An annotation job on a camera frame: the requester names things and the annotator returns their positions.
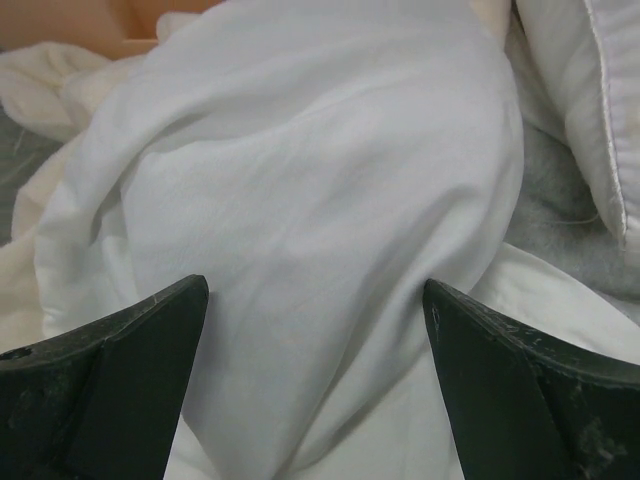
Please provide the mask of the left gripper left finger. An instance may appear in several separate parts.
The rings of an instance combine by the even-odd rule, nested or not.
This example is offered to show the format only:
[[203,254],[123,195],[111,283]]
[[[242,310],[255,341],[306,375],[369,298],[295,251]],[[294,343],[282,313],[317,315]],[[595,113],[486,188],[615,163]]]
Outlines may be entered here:
[[3,353],[2,478],[163,478],[208,298],[191,275]]

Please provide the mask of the white pillow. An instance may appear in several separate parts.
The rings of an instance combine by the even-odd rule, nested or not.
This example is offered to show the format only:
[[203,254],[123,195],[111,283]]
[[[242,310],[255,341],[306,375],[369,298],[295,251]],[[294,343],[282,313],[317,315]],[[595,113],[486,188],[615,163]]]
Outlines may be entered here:
[[639,4],[520,1],[524,34],[606,227],[639,253]]

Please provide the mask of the grey pillowcase with cream ruffle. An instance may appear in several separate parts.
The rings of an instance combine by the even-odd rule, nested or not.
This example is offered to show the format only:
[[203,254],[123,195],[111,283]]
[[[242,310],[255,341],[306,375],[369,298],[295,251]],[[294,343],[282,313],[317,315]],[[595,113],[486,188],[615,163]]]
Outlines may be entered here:
[[61,142],[19,191],[1,308],[53,337],[189,274],[207,324],[169,479],[460,479],[421,291],[580,347],[639,329],[507,245],[524,168],[503,49],[465,1],[227,1],[150,53],[1,57]]

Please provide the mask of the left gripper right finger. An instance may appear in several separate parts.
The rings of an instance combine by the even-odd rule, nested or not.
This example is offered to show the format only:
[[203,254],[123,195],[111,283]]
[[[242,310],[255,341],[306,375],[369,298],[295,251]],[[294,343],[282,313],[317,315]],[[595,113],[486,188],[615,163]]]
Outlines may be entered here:
[[636,479],[639,367],[435,280],[426,329],[467,479]]

